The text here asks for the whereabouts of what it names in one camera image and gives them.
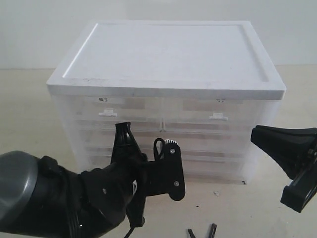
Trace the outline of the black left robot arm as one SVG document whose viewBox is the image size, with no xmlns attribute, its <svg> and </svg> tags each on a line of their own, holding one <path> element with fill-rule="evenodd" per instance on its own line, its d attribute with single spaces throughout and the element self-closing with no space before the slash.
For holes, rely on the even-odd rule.
<svg viewBox="0 0 317 238">
<path fill-rule="evenodd" d="M 23 151 L 0 157 L 0 230 L 39 238 L 99 238 L 125 219 L 143 226 L 147 157 L 129 122 L 116 126 L 111 163 L 79 174 Z"/>
</svg>

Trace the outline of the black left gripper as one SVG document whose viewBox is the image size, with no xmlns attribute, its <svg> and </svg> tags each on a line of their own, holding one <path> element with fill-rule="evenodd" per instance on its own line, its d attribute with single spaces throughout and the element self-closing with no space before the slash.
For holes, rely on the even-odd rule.
<svg viewBox="0 0 317 238">
<path fill-rule="evenodd" d="M 115 125 L 110 165 L 81 173 L 86 210 L 96 227 L 117 227 L 125 218 L 131 227 L 145 222 L 148 161 L 130 127 L 131 122 Z"/>
</svg>

